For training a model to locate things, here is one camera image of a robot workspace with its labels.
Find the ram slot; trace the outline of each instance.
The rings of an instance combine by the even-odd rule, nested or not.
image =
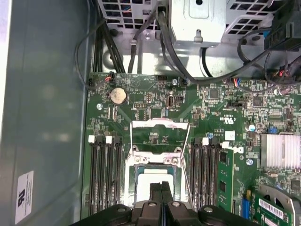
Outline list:
[[[105,183],[105,206],[106,208],[112,205],[112,171],[114,166],[114,144],[106,144],[106,183]]]
[[[122,147],[122,141],[121,137],[115,137],[114,139],[114,151],[115,151],[115,163],[116,166],[115,174],[114,174],[114,204],[120,203],[120,175],[121,175],[121,147]]]
[[[89,215],[98,212],[98,173],[99,173],[99,150],[97,144],[91,145],[91,179],[90,179],[90,206]]]
[[[217,148],[212,145],[210,149],[210,203],[209,205],[216,205],[216,193],[217,193]]]
[[[104,200],[104,186],[105,186],[105,165],[106,165],[106,153],[105,153],[105,143],[99,143],[99,155],[100,155],[100,170],[99,170],[99,180],[98,180],[98,187],[99,187],[99,210],[102,211],[105,209],[105,200]]]
[[[201,206],[208,204],[208,182],[209,182],[209,151],[208,146],[202,148],[202,162],[201,162],[201,178],[202,178],[202,192],[201,192]]]
[[[193,201],[194,210],[197,211],[200,207],[199,203],[199,152],[200,152],[200,143],[194,141],[191,146],[191,155],[190,155],[190,190]]]
[[[204,187],[204,175],[203,175],[203,147],[201,147],[198,151],[198,202],[197,202],[197,208],[200,208],[202,206],[202,200],[203,200],[203,187]]]

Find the screw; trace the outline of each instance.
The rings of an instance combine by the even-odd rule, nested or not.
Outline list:
[[[102,110],[103,105],[102,105],[102,104],[97,104],[97,105],[96,105],[96,108],[97,108],[98,110]]]
[[[177,164],[179,163],[179,161],[178,161],[177,158],[172,158],[172,159],[171,159],[171,163],[172,163],[173,165],[177,165]]]
[[[172,204],[174,207],[179,207],[180,206],[180,204],[178,203],[178,202],[173,202],[173,204]]]
[[[151,36],[150,36],[150,34],[149,34],[149,33],[146,33],[146,35],[145,35],[145,38],[146,38],[146,40],[149,40],[149,39],[151,39]]]
[[[172,79],[171,84],[176,86],[178,84],[178,80],[177,79]]]
[[[207,213],[212,213],[212,212],[213,212],[213,209],[210,208],[210,207],[205,207],[204,210],[205,210]]]
[[[135,162],[140,162],[140,157],[137,156],[134,158],[134,160],[135,160]]]
[[[248,166],[253,165],[253,160],[252,160],[252,159],[247,159],[247,160],[246,160],[246,164],[247,164]]]

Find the label sticker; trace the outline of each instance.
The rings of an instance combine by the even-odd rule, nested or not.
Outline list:
[[[18,178],[15,224],[32,212],[33,171]]]
[[[284,216],[281,210],[277,209],[276,207],[273,207],[272,205],[268,204],[262,199],[259,199],[259,205],[283,220]]]

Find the blue connector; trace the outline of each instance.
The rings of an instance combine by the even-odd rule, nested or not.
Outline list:
[[[273,133],[273,134],[277,133],[277,128],[276,127],[269,128],[269,133]]]
[[[246,198],[241,199],[241,217],[249,220],[250,201]]]

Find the metal bracket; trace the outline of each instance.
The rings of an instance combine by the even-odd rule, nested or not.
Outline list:
[[[186,138],[183,147],[175,148],[172,153],[161,153],[153,154],[152,152],[140,152],[138,147],[133,145],[133,129],[134,128],[153,128],[156,125],[164,125],[166,128],[171,129],[182,129],[186,130]],[[188,137],[190,132],[190,124],[184,122],[173,122],[170,119],[165,118],[154,118],[147,121],[132,121],[130,123],[130,138],[131,148],[129,150],[126,167],[125,167],[125,187],[124,187],[124,204],[127,206],[133,206],[133,198],[129,197],[129,176],[130,166],[137,164],[148,164],[148,163],[159,163],[164,165],[172,165],[181,168],[181,201],[186,201],[186,188],[185,182],[187,183],[186,175],[186,162],[184,158],[184,151],[187,145]]]

